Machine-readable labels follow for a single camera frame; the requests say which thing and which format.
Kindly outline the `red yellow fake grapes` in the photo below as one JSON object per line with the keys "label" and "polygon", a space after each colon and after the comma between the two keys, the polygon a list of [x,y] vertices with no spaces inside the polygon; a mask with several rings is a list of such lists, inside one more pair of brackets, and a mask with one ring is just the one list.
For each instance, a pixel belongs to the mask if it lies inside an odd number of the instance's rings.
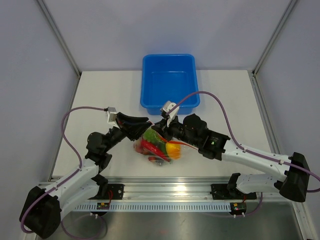
{"label": "red yellow fake grapes", "polygon": [[139,153],[139,154],[142,154],[142,155],[150,155],[150,152],[149,150],[145,149],[143,146],[141,146],[139,143],[135,143],[133,145],[133,148],[134,150]]}

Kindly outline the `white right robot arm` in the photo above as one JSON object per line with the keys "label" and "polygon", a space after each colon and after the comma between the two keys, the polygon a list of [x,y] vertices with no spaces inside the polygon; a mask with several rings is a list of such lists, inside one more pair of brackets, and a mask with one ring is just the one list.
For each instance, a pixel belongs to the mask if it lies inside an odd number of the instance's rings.
{"label": "white right robot arm", "polygon": [[162,119],[152,126],[161,137],[175,138],[198,149],[208,159],[241,164],[259,174],[233,173],[225,187],[216,187],[219,199],[243,199],[253,193],[278,192],[282,197],[303,203],[306,200],[310,169],[301,153],[291,156],[250,150],[222,133],[212,131],[196,114],[168,122]]}

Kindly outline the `red fake chili pepper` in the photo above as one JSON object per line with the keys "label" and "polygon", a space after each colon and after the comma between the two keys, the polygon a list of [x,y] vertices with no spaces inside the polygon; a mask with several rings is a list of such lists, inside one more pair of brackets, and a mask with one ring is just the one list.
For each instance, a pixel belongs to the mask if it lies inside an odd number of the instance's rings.
{"label": "red fake chili pepper", "polygon": [[154,144],[152,144],[151,142],[148,142],[147,140],[142,139],[141,140],[141,145],[145,149],[149,150],[149,152],[155,154],[156,156],[160,157],[164,161],[169,162],[169,159],[167,158],[167,156],[159,148],[157,148]]}

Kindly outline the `clear zip top bag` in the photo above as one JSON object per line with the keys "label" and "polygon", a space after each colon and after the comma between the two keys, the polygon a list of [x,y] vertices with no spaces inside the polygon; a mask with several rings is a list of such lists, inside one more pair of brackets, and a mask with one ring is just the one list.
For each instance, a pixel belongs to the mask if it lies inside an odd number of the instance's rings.
{"label": "clear zip top bag", "polygon": [[149,123],[151,126],[133,143],[133,149],[148,162],[165,166],[185,158],[191,149],[198,151],[197,147],[180,140],[166,140],[152,128],[154,124]]}

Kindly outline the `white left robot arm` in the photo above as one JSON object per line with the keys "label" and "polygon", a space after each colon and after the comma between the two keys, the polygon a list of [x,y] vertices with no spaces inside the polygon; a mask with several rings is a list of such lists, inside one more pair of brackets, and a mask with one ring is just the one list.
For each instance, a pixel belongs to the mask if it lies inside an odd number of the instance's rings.
{"label": "white left robot arm", "polygon": [[93,197],[103,199],[108,194],[108,180],[101,172],[111,161],[108,151],[125,138],[138,140],[152,125],[148,117],[127,116],[107,108],[104,112],[112,128],[107,133],[89,134],[87,154],[79,158],[79,165],[45,188],[35,186],[29,191],[19,217],[24,233],[46,239],[78,205]]}

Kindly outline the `yellow fake bell pepper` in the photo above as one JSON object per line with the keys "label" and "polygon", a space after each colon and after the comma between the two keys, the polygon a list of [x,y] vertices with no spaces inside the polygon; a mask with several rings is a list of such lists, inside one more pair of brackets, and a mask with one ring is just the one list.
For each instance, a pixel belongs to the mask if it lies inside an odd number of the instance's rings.
{"label": "yellow fake bell pepper", "polygon": [[179,144],[167,142],[165,149],[168,157],[172,160],[178,160],[181,158],[181,146]]}

